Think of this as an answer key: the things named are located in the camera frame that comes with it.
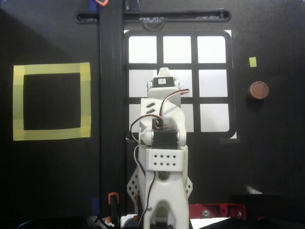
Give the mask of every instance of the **red bracket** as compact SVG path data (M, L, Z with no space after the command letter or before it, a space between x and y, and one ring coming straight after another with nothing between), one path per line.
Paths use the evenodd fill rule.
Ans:
M190 204L190 219L231 217L246 220L243 204Z

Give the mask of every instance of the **yellow sticker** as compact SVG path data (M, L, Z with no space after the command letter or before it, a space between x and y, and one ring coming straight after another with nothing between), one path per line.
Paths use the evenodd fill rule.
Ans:
M59 130L24 130L23 82L31 74L80 73L81 127ZM13 139L57 140L91 136L91 75L90 63L33 64L14 66L13 79Z
M250 67L251 68L257 67L257 65L256 65L256 57L250 57L249 58L249 62L250 62Z

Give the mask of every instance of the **white robotic arm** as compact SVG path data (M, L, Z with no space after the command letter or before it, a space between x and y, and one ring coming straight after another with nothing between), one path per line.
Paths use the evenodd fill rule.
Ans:
M181 95L189 90L180 90L179 79L171 76L168 68L161 68L147 87L148 98L141 100L140 117L154 117L140 119L139 156L135 157L138 167L127 191L135 211L136 195L140 194L143 214L139 226L143 220L143 229L164 224L187 229L187 199L193 185L187 176L188 148Z

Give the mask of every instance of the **brown cylindrical object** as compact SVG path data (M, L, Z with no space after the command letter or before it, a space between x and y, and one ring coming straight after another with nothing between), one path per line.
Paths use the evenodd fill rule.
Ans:
M250 96L254 99L265 99L269 94L269 87L262 81L256 81L250 86Z

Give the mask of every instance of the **masking tape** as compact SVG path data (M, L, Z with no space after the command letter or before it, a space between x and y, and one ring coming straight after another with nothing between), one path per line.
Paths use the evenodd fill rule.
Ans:
M249 62L250 62L250 67L251 67L251 68L257 67L257 64L256 64L256 57L250 57L250 58L249 58Z
M23 78L24 78L24 66L21 65L14 66L13 85L23 85Z
M81 74L81 127L60 130L24 130L23 82L31 74ZM57 140L91 136L91 75L89 63L33 64L14 66L13 78L13 139Z
M81 81L90 81L90 63L80 63Z
M80 72L79 63L31 64L24 66L25 75L79 73L79 72Z
M80 128L61 130L25 130L24 140L59 140L81 137Z

